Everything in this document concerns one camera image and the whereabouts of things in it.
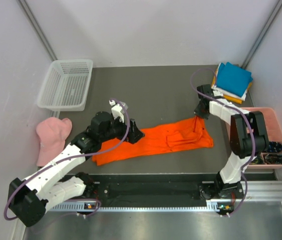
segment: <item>white laundry basket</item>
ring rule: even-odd
[[[37,105],[52,111],[83,111],[92,68],[93,62],[89,59],[52,62]]]

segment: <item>orange towel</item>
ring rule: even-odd
[[[204,120],[199,117],[146,128],[141,131],[145,133],[145,137],[136,144],[124,142],[110,152],[93,156],[93,161],[97,163],[97,166],[100,166],[138,156],[213,147],[213,139],[205,129]],[[101,151],[115,146],[118,142],[118,139],[113,139],[103,143]]]

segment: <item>blue cloth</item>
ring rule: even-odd
[[[249,71],[227,62],[226,65],[220,64],[216,86],[241,97],[252,80]]]

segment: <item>pink tray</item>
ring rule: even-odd
[[[265,127],[267,131],[267,135],[269,141],[275,141],[282,143],[282,130],[280,127],[279,122],[277,121],[276,114],[274,110],[270,107],[243,107],[243,109],[248,111],[260,111],[263,113],[264,120],[265,120]],[[227,135],[230,137],[230,126],[226,125]],[[267,153],[262,153],[261,156],[264,160],[264,156]],[[282,164],[256,164],[256,165],[249,165],[248,169],[280,169],[282,168]]]

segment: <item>folded orange fabric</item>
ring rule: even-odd
[[[205,129],[204,120],[199,117],[146,128],[141,131],[145,133],[145,137],[136,144],[123,142],[110,152],[93,156],[93,161],[97,163],[97,166],[100,166],[138,156],[213,147],[213,139]],[[101,151],[115,146],[118,142],[118,139],[113,139],[103,143]]]

